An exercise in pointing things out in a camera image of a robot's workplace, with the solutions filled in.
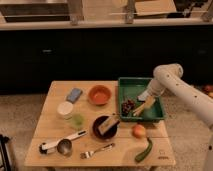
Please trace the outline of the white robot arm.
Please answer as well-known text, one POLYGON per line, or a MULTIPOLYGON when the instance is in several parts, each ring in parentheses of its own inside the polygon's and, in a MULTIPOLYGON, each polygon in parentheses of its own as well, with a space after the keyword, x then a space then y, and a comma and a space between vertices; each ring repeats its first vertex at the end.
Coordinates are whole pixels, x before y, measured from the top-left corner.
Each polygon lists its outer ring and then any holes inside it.
POLYGON ((212 131, 203 171, 213 171, 213 99, 184 82, 182 76, 183 68, 178 63, 155 67, 153 78, 138 99, 144 101, 148 96, 159 97, 168 89, 186 103, 212 131))

